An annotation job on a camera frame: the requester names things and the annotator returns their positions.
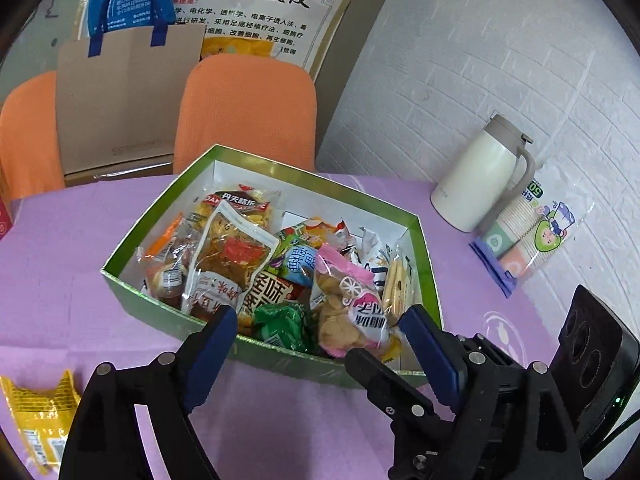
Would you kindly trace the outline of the white blue snack bag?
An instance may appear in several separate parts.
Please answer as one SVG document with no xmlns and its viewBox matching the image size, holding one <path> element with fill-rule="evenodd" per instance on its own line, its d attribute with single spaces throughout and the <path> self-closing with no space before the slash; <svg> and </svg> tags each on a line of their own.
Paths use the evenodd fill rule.
<svg viewBox="0 0 640 480">
<path fill-rule="evenodd" d="M 382 295 L 386 285 L 388 272 L 392 265 L 392 250 L 383 243 L 378 234 L 361 228 L 361 238 L 357 245 L 360 266 L 373 274 L 373 284 Z"/>
</svg>

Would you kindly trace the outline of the yellow snack bag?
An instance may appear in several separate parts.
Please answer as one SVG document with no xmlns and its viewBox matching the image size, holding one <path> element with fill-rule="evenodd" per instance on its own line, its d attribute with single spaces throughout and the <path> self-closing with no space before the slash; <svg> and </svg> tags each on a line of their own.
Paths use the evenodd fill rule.
<svg viewBox="0 0 640 480">
<path fill-rule="evenodd" d="M 6 376 L 1 377 L 1 389 L 18 435 L 38 470 L 42 474 L 59 472 L 81 400 L 72 371 L 64 370 L 62 378 L 51 390 L 19 387 Z"/>
</svg>

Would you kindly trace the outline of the biscuit stick packet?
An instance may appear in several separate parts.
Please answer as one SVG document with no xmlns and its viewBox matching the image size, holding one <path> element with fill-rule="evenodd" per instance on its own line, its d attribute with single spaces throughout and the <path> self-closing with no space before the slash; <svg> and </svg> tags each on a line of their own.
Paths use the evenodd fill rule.
<svg viewBox="0 0 640 480">
<path fill-rule="evenodd" d="M 382 296 L 382 307 L 390 326 L 395 326 L 413 305 L 415 292 L 412 262 L 397 245 L 392 250 Z"/>
</svg>

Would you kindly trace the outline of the paper cups pack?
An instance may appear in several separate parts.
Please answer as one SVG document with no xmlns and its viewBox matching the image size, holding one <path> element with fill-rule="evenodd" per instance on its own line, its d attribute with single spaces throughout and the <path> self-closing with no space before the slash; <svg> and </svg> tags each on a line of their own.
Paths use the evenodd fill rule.
<svg viewBox="0 0 640 480">
<path fill-rule="evenodd" d="M 510 297 L 575 234 L 593 206 L 586 177 L 548 162 L 480 229 L 470 247 L 503 296 Z"/>
</svg>

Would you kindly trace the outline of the clear pink-top snack bag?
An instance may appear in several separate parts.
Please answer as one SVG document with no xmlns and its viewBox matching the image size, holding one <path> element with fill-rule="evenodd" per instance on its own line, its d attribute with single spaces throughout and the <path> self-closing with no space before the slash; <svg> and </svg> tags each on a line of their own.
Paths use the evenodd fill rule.
<svg viewBox="0 0 640 480">
<path fill-rule="evenodd" d="M 318 312 L 318 341 L 330 356 L 357 348 L 383 353 L 390 344 L 390 319 L 373 279 L 331 245 L 318 249 L 309 307 Z"/>
</svg>

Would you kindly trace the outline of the cream thermos jug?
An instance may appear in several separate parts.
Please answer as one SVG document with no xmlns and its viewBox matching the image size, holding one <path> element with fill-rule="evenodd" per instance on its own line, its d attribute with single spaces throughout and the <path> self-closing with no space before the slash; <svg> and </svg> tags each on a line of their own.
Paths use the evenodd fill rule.
<svg viewBox="0 0 640 480">
<path fill-rule="evenodd" d="M 527 149 L 532 143 L 503 116 L 491 117 L 434 188 L 436 212 L 465 233 L 493 222 L 533 179 L 536 162 Z"/>
</svg>

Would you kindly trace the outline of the green cardboard box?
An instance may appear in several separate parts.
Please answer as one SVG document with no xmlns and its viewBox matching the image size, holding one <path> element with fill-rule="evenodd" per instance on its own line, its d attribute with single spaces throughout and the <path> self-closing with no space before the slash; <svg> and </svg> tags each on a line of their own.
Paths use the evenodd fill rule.
<svg viewBox="0 0 640 480">
<path fill-rule="evenodd" d="M 278 233 L 282 229 L 314 217 L 331 224 L 344 220 L 355 244 L 338 252 L 360 266 L 357 245 L 361 228 L 378 234 L 391 250 L 399 245 L 413 266 L 416 288 L 413 304 L 424 307 L 435 322 L 442 320 L 431 259 L 420 220 L 415 214 L 310 172 L 221 145 L 214 146 L 202 155 L 166 188 L 104 264 L 103 275 L 129 314 L 178 339 L 184 339 L 203 328 L 205 320 L 184 314 L 181 308 L 169 307 L 143 291 L 144 274 L 138 266 L 136 251 L 160 236 L 178 214 L 188 218 L 206 194 L 235 188 L 238 184 L 281 192 L 282 222 L 276 232 L 270 232 L 277 237 L 278 247 L 262 271 L 278 276 L 279 260 L 285 249 L 292 245 L 307 245 L 296 235 L 280 240 Z M 298 286 L 299 293 L 293 299 L 283 301 L 297 301 L 309 309 L 314 318 L 312 349 L 303 353 L 265 344 L 254 336 L 252 327 L 250 336 L 239 332 L 230 352 L 232 358 L 273 373 L 322 384 L 351 386 L 352 378 L 345 370 L 343 358 L 334 358 L 320 347 L 319 315 L 309 307 L 312 285 Z M 384 356 L 390 368 L 408 382 L 424 384 L 425 375 L 397 324 L 390 326 L 390 344 L 386 350 L 373 353 Z"/>
</svg>

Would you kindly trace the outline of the brown bread packet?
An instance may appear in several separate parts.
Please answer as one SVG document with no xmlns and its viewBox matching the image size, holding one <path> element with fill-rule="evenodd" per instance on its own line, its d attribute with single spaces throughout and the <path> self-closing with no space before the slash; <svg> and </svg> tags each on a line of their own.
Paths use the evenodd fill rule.
<svg viewBox="0 0 640 480">
<path fill-rule="evenodd" d="M 200 235 L 184 214 L 178 214 L 152 243 L 137 248 L 137 263 L 144 274 L 143 291 L 147 295 L 169 307 L 181 308 L 192 252 Z"/>
</svg>

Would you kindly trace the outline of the blue candy packet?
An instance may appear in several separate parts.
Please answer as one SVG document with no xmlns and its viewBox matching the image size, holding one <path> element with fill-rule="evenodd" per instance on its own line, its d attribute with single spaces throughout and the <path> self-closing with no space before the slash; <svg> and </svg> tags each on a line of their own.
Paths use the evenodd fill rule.
<svg viewBox="0 0 640 480">
<path fill-rule="evenodd" d="M 310 287 L 314 280 L 317 252 L 316 248 L 305 244 L 286 248 L 279 260 L 278 277 L 303 287 Z"/>
</svg>

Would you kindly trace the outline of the orange green snack packet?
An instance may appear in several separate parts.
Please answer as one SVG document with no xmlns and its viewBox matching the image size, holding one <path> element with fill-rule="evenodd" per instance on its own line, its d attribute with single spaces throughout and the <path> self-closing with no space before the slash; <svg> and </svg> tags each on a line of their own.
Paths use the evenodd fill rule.
<svg viewBox="0 0 640 480">
<path fill-rule="evenodd" d="M 298 236 L 302 242 L 317 249 L 323 244 L 329 244 L 337 250 L 343 250 L 355 244 L 355 239 L 344 220 L 331 224 L 314 217 L 284 228 L 278 233 L 280 240 L 285 240 L 290 235 Z"/>
</svg>

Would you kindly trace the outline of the red orange snack packet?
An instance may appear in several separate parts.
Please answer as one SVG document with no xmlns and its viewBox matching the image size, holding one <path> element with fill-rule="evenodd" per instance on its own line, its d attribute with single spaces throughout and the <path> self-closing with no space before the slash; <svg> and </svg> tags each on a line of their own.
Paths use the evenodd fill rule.
<svg viewBox="0 0 640 480">
<path fill-rule="evenodd" d="M 246 292 L 238 313 L 238 325 L 241 335 L 252 333 L 255 310 L 264 304 L 278 304 L 293 299 L 299 293 L 299 286 L 283 278 L 262 271 L 254 279 L 253 286 Z"/>
</svg>

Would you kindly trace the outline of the brown tofu snack packet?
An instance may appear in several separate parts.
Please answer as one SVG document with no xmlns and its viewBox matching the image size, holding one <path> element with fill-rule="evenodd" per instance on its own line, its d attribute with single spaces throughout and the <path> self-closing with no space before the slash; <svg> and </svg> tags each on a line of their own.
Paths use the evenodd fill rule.
<svg viewBox="0 0 640 480">
<path fill-rule="evenodd" d="M 229 306 L 243 316 L 245 297 L 277 247 L 277 237 L 220 202 L 192 252 L 181 312 L 207 321 Z"/>
</svg>

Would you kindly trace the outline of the red cracker box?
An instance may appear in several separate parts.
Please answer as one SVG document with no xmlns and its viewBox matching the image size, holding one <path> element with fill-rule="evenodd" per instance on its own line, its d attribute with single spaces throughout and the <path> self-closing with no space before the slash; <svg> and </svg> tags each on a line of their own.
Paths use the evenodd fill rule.
<svg viewBox="0 0 640 480">
<path fill-rule="evenodd" d="M 12 229 L 12 207 L 6 181 L 1 178 L 0 183 L 0 238 L 3 238 Z"/>
</svg>

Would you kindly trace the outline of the clear yellow chips bag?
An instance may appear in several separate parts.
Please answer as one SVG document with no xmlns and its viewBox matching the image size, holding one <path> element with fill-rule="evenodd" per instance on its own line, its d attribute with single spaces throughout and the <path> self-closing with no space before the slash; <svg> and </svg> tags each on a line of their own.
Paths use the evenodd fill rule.
<svg viewBox="0 0 640 480">
<path fill-rule="evenodd" d="M 245 219 L 273 233 L 277 231 L 282 222 L 283 211 L 280 208 L 280 198 L 280 191 L 238 184 L 235 188 L 206 194 L 186 220 L 194 229 L 201 231 L 214 209 L 221 202 L 227 202 Z"/>
</svg>

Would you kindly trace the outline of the left orange chair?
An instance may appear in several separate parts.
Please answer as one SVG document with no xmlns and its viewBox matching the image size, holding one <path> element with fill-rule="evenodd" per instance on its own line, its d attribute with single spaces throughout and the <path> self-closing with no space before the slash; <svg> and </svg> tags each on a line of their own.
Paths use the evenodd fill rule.
<svg viewBox="0 0 640 480">
<path fill-rule="evenodd" d="M 54 70 L 11 91 L 1 109 L 1 167 L 9 196 L 62 190 L 62 169 L 55 117 Z"/>
</svg>

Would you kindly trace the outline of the orange chair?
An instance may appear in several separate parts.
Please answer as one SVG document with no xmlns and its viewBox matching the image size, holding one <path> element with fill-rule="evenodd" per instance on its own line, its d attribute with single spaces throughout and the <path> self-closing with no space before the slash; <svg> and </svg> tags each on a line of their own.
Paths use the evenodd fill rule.
<svg viewBox="0 0 640 480">
<path fill-rule="evenodd" d="M 62 190 L 62 169 L 55 117 L 54 70 L 11 91 L 1 109 L 1 167 L 9 196 Z"/>
<path fill-rule="evenodd" d="M 186 80 L 172 172 L 180 174 L 213 145 L 314 170 L 317 93 L 302 68 L 223 53 L 203 58 Z"/>
</svg>

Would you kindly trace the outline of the right orange chair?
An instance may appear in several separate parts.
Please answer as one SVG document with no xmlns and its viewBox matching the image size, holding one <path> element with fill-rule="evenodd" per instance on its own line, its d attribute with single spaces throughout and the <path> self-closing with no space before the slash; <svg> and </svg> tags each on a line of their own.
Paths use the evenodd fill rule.
<svg viewBox="0 0 640 480">
<path fill-rule="evenodd" d="M 180 174 L 213 145 L 314 170 L 317 93 L 302 68 L 223 53 L 203 58 L 186 80 L 172 172 Z"/>
</svg>

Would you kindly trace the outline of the brown blue paper bag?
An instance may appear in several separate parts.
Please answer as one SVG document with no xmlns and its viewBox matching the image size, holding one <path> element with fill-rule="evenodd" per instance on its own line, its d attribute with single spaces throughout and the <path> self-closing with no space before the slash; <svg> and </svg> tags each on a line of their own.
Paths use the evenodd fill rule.
<svg viewBox="0 0 640 480">
<path fill-rule="evenodd" d="M 172 154 L 204 26 L 172 0 L 88 0 L 88 36 L 58 51 L 56 131 L 64 174 Z"/>
</svg>

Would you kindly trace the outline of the white chinese text poster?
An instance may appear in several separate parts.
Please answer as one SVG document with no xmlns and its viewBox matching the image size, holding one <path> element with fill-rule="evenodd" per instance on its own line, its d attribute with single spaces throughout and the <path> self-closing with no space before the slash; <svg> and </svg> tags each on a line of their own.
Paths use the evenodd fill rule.
<svg viewBox="0 0 640 480">
<path fill-rule="evenodd" d="M 205 27 L 201 56 L 276 58 L 315 77 L 350 0 L 172 0 L 178 25 Z"/>
</svg>

